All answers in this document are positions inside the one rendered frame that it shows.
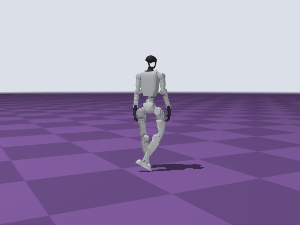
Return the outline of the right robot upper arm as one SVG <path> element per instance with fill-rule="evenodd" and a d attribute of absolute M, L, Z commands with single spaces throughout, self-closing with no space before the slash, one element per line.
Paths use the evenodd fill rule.
<path fill-rule="evenodd" d="M 157 72 L 157 77 L 159 79 L 159 82 L 160 82 L 160 94 L 161 95 L 165 95 L 165 74 L 164 73 L 159 73 Z"/>

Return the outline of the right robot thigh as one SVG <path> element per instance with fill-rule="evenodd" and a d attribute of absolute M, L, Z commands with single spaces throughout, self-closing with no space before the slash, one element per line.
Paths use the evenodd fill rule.
<path fill-rule="evenodd" d="M 165 131 L 165 113 L 164 113 L 164 110 L 162 108 L 156 107 L 156 106 L 154 106 L 153 111 L 154 111 L 154 114 L 157 117 L 157 119 L 156 119 L 157 123 L 156 124 L 157 124 L 158 134 L 155 134 L 155 135 L 160 136 L 160 140 L 161 140 L 162 137 L 163 137 L 164 131 Z M 153 137 L 155 135 L 153 135 Z M 152 139 L 153 139 L 153 137 L 152 137 Z"/>

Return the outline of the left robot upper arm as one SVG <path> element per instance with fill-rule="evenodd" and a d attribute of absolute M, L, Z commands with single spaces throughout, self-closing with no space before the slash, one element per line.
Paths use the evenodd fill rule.
<path fill-rule="evenodd" d="M 136 92 L 135 94 L 140 95 L 141 94 L 141 73 L 136 74 Z"/>

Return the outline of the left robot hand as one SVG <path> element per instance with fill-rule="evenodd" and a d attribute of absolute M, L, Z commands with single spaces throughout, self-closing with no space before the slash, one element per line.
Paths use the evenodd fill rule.
<path fill-rule="evenodd" d="M 134 105 L 134 108 L 133 108 L 133 116 L 134 116 L 134 119 L 135 121 L 138 121 L 138 119 L 136 118 L 136 111 L 137 111 L 137 105 Z"/>

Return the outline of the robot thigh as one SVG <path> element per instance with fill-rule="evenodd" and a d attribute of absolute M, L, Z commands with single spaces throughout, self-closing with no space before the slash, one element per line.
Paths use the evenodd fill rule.
<path fill-rule="evenodd" d="M 143 112 L 143 107 L 139 108 L 136 111 L 136 115 L 138 116 L 138 125 L 139 125 L 139 130 L 140 130 L 140 135 L 144 136 L 144 142 L 149 141 L 149 135 L 146 133 L 146 113 Z"/>
<path fill-rule="evenodd" d="M 165 131 L 165 113 L 164 113 L 164 110 L 162 108 L 156 107 L 156 106 L 154 106 L 153 111 L 154 111 L 154 114 L 157 117 L 157 119 L 156 119 L 157 123 L 156 124 L 157 124 L 158 134 L 155 134 L 155 135 L 160 136 L 160 140 L 161 140 L 162 137 L 163 137 L 164 131 Z M 153 135 L 153 137 L 155 135 Z M 153 139 L 153 137 L 152 137 L 152 139 Z"/>

